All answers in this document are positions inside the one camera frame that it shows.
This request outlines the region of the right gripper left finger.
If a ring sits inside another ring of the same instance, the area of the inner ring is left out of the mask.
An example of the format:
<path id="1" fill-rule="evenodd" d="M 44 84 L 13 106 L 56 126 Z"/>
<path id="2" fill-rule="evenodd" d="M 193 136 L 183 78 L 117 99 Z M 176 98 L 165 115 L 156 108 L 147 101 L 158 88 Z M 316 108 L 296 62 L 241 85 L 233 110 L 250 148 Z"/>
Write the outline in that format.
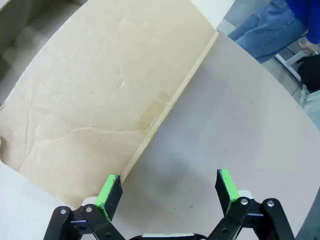
<path id="1" fill-rule="evenodd" d="M 122 194 L 120 176 L 110 174 L 94 203 L 81 205 L 76 210 L 68 206 L 56 207 L 43 238 L 80 240 L 84 235 L 92 235 L 96 240 L 123 240 L 112 224 Z"/>

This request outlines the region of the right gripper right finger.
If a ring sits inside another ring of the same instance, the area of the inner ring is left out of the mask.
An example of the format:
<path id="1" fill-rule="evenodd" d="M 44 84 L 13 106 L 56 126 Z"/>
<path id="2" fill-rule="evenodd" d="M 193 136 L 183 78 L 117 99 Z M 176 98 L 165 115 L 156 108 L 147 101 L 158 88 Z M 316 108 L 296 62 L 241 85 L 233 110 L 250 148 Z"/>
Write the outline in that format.
<path id="1" fill-rule="evenodd" d="M 215 189 L 223 218 L 208 240 L 235 240 L 243 228 L 252 229 L 259 240 L 293 240 L 294 234 L 284 209 L 276 198 L 262 203 L 240 196 L 229 171 L 217 170 Z"/>

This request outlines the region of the person's left hand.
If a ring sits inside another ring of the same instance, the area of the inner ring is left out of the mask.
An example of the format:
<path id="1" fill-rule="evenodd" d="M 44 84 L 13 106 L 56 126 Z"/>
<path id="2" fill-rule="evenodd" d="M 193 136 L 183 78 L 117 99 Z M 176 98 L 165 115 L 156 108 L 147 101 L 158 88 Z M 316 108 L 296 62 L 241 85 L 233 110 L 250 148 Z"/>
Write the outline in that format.
<path id="1" fill-rule="evenodd" d="M 310 55 L 316 52 L 320 45 L 314 44 L 310 42 L 307 38 L 304 38 L 303 40 L 299 41 L 299 46 L 303 53 Z"/>

